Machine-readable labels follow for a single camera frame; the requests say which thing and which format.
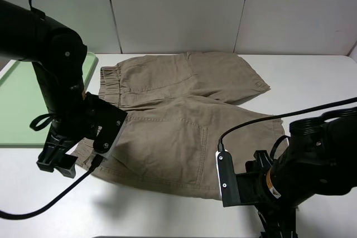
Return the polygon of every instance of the shorts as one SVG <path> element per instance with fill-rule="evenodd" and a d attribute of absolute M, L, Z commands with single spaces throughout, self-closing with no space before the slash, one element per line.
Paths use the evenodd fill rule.
<path fill-rule="evenodd" d="M 143 56 L 101 70 L 99 96 L 128 112 L 112 156 L 93 175 L 113 183 L 180 196 L 219 200 L 215 152 L 229 128 L 268 115 L 228 104 L 269 86 L 236 54 Z M 235 172 L 256 150 L 270 151 L 284 135 L 280 119 L 252 124 L 224 139 Z M 88 169 L 93 141 L 73 155 Z M 282 143 L 280 155 L 287 143 Z"/>

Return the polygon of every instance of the tabletop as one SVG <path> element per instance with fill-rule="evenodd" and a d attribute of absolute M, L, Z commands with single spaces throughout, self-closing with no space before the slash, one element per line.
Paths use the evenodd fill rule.
<path fill-rule="evenodd" d="M 141 55 L 97 55 L 88 91 L 99 91 L 99 70 Z M 239 106 L 282 114 L 355 97 L 357 64 L 345 56 L 241 55 L 271 90 Z M 284 119 L 290 122 L 322 112 Z M 0 148 L 0 210 L 26 213 L 50 202 L 73 180 L 41 172 L 41 149 Z M 85 171 L 76 167 L 77 178 Z M 357 189 L 345 196 L 313 196 L 299 206 L 299 237 L 352 238 L 357 233 Z M 259 237 L 254 207 L 223 208 L 220 201 L 187 198 L 115 185 L 93 176 L 45 213 L 23 221 L 0 219 L 0 237 L 96 236 Z"/>

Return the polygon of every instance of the shorts pocket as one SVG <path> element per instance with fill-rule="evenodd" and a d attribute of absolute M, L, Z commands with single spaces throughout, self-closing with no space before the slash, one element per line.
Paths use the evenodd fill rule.
<path fill-rule="evenodd" d="M 124 93 L 143 92 L 182 82 L 193 75 L 186 55 L 147 55 L 126 61 L 121 68 Z"/>
<path fill-rule="evenodd" d="M 199 184 L 206 138 L 206 127 L 184 119 L 129 116 L 112 156 L 142 177 Z"/>

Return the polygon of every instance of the light green board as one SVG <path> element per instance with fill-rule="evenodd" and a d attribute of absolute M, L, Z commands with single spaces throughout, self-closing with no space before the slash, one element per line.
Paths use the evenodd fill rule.
<path fill-rule="evenodd" d="M 97 63 L 95 54 L 88 52 L 83 63 L 85 88 Z M 50 126 L 38 132 L 29 126 L 47 113 L 32 64 L 16 62 L 0 79 L 0 147 L 42 147 Z"/>

